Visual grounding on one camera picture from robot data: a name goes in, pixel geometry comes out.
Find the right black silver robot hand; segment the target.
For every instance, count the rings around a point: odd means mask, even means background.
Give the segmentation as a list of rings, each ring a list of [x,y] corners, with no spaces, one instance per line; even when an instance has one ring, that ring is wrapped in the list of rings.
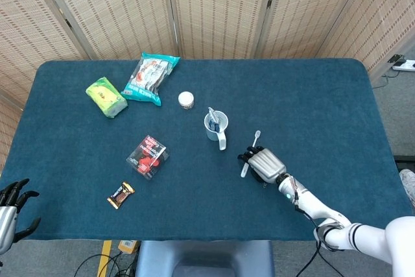
[[[277,179],[287,173],[285,164],[272,151],[262,146],[248,147],[237,158],[248,164],[268,184],[276,184]]]

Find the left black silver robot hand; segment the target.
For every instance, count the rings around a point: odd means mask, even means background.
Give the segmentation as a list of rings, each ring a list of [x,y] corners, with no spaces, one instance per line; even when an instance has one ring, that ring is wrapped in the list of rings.
[[[37,197],[37,191],[26,191],[20,194],[22,188],[28,184],[29,178],[12,182],[1,190],[1,254],[9,251],[10,247],[22,239],[33,234],[38,228],[41,217],[35,218],[30,226],[20,232],[16,231],[18,216],[27,200]]]

